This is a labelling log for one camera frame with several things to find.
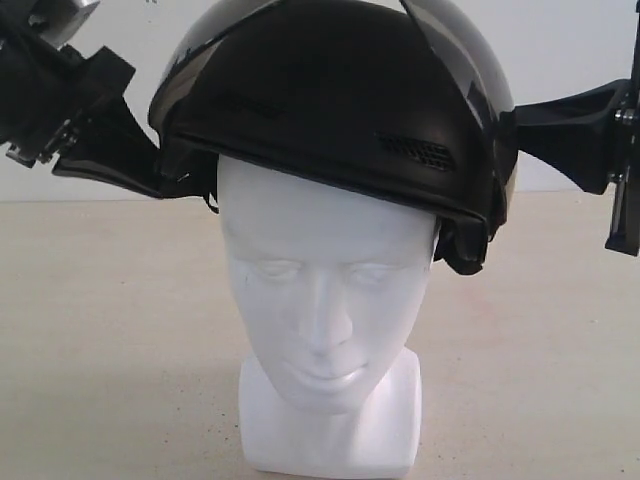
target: black helmet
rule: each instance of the black helmet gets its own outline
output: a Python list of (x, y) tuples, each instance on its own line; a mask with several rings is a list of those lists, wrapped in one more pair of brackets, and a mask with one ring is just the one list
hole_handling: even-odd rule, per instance
[(518, 144), (491, 48), (448, 0), (220, 0), (149, 112), (161, 173), (216, 196), (219, 154), (442, 219), (436, 259), (472, 275), (506, 222)]

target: mannequin chin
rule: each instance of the mannequin chin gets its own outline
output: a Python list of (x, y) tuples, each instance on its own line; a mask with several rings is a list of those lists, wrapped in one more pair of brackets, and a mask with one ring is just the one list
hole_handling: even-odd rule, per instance
[[(358, 419), (351, 433), (362, 431), (366, 405), (377, 409), (370, 422), (402, 415), (385, 410), (399, 405), (394, 395), (419, 388), (401, 386), (415, 375), (419, 384), (417, 359), (404, 345), (427, 287), (436, 217), (226, 157), (218, 170), (231, 287), (255, 354), (241, 396), (251, 390), (255, 408), (289, 411), (294, 436), (318, 416)], [(242, 404), (254, 408), (247, 398)], [(273, 425), (278, 435), (287, 435), (285, 424)], [(331, 436), (331, 428), (315, 425), (298, 443), (313, 435), (322, 443), (321, 431)]]

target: white wall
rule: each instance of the white wall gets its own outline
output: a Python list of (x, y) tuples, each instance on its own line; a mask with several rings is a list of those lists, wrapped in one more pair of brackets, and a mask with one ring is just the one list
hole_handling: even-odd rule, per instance
[[(126, 97), (146, 125), (146, 110), (168, 59), (212, 1), (103, 0), (73, 45), (85, 55), (107, 45), (137, 66)], [(397, 0), (376, 3), (398, 5)], [(637, 22), (634, 0), (457, 3), (493, 45), (518, 104), (567, 96), (629, 75)], [(573, 187), (527, 155), (520, 164), (520, 190)], [(30, 171), (0, 157), (0, 201), (139, 198), (96, 182), (55, 178), (48, 170), (36, 166)]]

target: helmet vent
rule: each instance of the helmet vent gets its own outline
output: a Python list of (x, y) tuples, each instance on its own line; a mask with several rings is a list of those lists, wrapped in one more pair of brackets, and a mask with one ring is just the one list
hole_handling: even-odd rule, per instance
[(441, 172), (454, 172), (456, 164), (447, 147), (433, 142), (400, 137), (387, 133), (377, 133), (383, 150), (409, 158), (425, 167)]
[(233, 113), (252, 112), (269, 120), (275, 120), (284, 113), (284, 110), (278, 107), (232, 91), (214, 97), (213, 107)]

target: white mannequin head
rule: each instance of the white mannequin head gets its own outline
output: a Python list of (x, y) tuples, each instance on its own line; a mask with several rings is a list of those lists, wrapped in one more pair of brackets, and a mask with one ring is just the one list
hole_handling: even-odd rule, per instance
[(415, 323), (436, 217), (226, 157), (218, 204), (231, 287), (278, 394), (361, 408)]

